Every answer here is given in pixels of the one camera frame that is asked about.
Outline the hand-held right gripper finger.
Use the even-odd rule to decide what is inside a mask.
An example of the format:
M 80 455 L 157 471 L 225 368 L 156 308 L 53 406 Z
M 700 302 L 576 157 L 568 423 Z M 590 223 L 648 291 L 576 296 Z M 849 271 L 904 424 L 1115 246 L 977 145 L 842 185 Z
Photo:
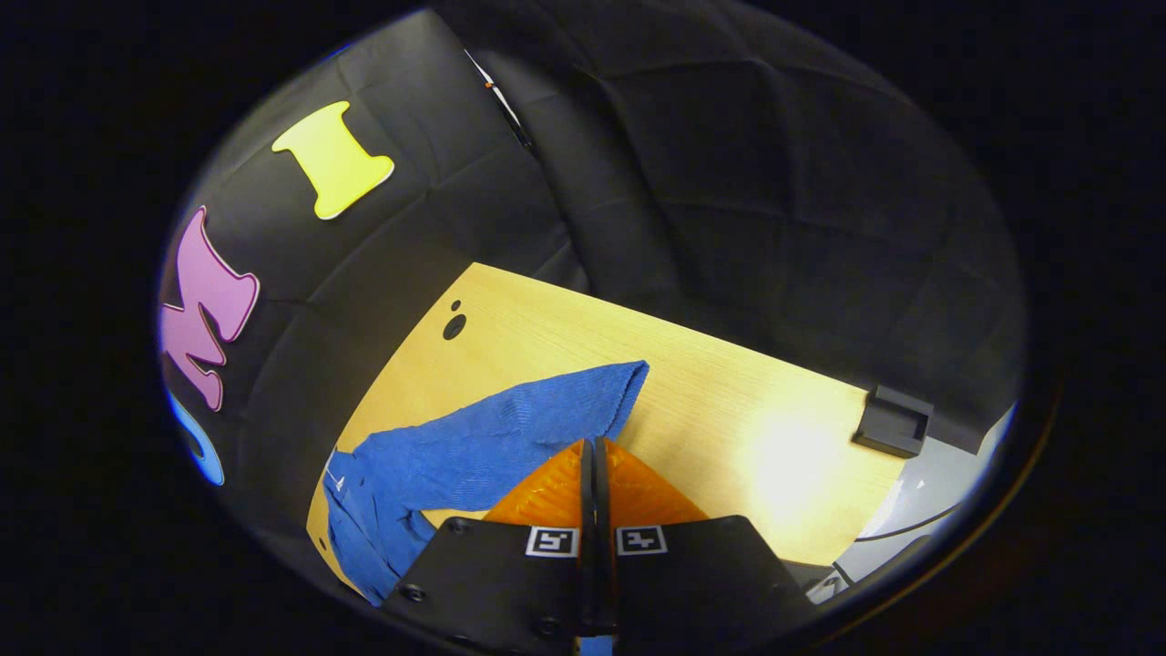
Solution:
M 595 449 L 580 447 L 576 525 L 447 519 L 382 614 L 454 651 L 573 651 L 595 616 Z
M 597 635 L 616 643 L 775 643 L 815 616 L 749 519 L 708 519 L 634 456 L 595 440 Z

